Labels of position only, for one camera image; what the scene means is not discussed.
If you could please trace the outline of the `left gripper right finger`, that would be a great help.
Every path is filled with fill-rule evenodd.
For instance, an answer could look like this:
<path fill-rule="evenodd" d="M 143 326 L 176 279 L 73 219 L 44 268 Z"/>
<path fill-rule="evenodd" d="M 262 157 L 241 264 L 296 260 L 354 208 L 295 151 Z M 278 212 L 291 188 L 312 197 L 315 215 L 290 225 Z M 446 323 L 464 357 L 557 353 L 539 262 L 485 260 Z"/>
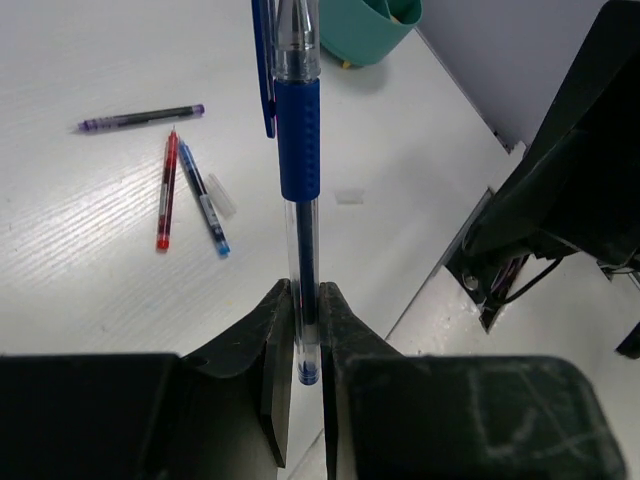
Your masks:
<path fill-rule="evenodd" d="M 319 293 L 331 479 L 623 479 L 597 395 L 551 356 L 406 356 Z"/>

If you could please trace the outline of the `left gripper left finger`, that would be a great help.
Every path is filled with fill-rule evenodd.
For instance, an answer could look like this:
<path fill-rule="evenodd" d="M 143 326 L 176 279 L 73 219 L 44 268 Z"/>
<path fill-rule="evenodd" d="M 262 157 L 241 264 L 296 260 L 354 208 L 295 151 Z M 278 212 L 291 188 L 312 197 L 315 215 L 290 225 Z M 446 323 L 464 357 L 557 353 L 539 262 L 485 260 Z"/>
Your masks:
<path fill-rule="evenodd" d="M 5 479 L 274 479 L 287 457 L 290 284 L 194 352 L 5 356 Z"/>

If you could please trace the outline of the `dark blue pen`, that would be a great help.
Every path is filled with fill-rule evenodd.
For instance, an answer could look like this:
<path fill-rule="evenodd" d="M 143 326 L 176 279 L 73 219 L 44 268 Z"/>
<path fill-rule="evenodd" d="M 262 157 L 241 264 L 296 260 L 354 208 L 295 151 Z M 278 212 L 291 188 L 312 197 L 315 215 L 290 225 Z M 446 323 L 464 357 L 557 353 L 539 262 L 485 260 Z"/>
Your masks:
<path fill-rule="evenodd" d="M 203 104 L 195 104 L 168 109 L 98 117 L 79 122 L 77 124 L 77 131 L 79 133 L 93 133 L 110 129 L 130 128 L 171 119 L 201 117 L 204 113 L 205 106 Z"/>

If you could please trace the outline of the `blue grip clear pen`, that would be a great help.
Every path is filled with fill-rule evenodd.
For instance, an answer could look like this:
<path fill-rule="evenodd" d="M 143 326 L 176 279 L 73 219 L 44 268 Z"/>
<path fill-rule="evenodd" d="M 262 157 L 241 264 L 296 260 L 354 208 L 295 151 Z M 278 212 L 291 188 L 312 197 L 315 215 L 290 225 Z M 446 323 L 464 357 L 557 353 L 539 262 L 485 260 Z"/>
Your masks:
<path fill-rule="evenodd" d="M 278 143 L 299 381 L 320 374 L 320 29 L 316 1 L 251 4 L 266 134 Z"/>

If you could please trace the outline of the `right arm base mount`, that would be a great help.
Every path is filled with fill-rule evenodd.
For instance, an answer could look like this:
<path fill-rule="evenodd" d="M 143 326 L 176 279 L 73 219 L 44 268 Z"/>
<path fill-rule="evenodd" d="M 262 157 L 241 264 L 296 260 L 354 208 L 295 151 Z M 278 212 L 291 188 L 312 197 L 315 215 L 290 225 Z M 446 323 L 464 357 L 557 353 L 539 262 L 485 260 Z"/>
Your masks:
<path fill-rule="evenodd" d="M 516 250 L 504 256 L 470 256 L 459 246 L 445 261 L 446 269 L 477 307 L 480 324 L 486 333 L 490 332 L 498 314 L 506 305 L 527 293 L 562 262 L 562 258 L 553 259 L 533 279 L 514 290 L 518 276 L 531 257 L 533 254 L 527 250 Z"/>

